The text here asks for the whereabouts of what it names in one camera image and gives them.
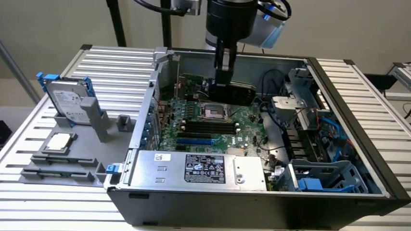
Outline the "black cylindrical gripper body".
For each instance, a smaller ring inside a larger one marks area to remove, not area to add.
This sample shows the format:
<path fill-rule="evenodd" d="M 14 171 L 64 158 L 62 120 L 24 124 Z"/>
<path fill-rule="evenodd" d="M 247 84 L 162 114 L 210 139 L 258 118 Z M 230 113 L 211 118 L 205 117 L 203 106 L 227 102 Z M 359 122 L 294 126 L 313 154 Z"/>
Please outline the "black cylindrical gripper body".
<path fill-rule="evenodd" d="M 253 32 L 258 12 L 257 0 L 210 0 L 206 28 L 222 41 L 239 41 Z"/>

